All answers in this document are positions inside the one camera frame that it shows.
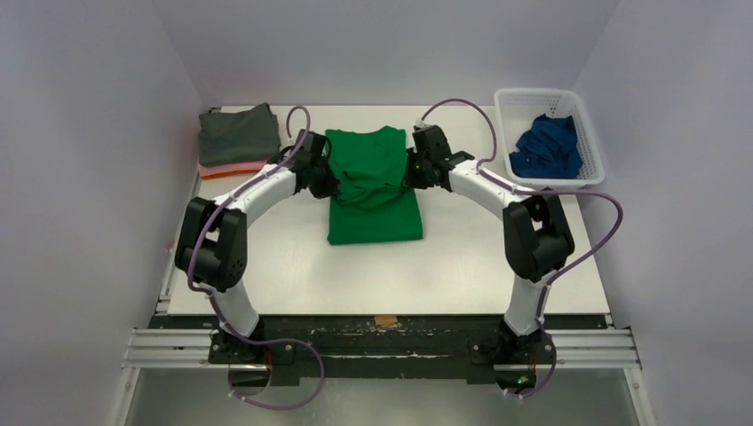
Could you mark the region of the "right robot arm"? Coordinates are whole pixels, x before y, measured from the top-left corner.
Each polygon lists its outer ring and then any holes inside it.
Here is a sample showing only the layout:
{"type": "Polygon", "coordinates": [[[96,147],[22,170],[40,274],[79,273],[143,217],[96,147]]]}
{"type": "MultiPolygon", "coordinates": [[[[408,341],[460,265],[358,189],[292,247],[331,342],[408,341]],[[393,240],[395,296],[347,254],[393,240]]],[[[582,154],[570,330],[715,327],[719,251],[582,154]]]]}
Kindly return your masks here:
{"type": "Polygon", "coordinates": [[[516,187],[486,171],[465,151],[452,152],[436,125],[416,126],[412,136],[404,186],[441,187],[474,201],[502,222],[505,259],[514,282],[497,347],[506,359],[519,361],[543,337],[548,280],[563,271],[575,251],[561,201],[556,194],[516,187]]]}

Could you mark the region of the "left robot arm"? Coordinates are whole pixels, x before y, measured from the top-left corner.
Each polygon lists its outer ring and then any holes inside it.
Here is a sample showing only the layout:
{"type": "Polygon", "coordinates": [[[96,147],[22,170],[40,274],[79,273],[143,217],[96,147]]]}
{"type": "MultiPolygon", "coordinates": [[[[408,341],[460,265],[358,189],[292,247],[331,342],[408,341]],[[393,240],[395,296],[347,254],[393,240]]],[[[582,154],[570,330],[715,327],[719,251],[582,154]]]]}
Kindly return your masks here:
{"type": "Polygon", "coordinates": [[[337,194],[339,182],[329,165],[333,152],[326,136],[301,130],[293,146],[237,188],[211,200],[195,197],[186,206],[174,264],[185,273],[189,289],[210,301],[220,330],[232,336],[230,351],[241,362],[255,362],[265,350],[265,339],[254,332],[260,315],[242,282],[248,230],[297,193],[309,191],[317,199],[337,194]]]}

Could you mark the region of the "green t-shirt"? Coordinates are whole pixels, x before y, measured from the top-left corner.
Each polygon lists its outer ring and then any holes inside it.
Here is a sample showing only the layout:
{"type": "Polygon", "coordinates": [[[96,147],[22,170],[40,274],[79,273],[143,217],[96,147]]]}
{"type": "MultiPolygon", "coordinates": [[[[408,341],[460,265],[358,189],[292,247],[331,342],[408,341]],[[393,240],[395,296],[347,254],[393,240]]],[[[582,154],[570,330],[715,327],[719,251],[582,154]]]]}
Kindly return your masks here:
{"type": "Polygon", "coordinates": [[[329,129],[330,167],[339,180],[330,198],[332,246],[420,241],[424,226],[416,193],[402,184],[407,132],[391,126],[359,133],[329,129]]]}

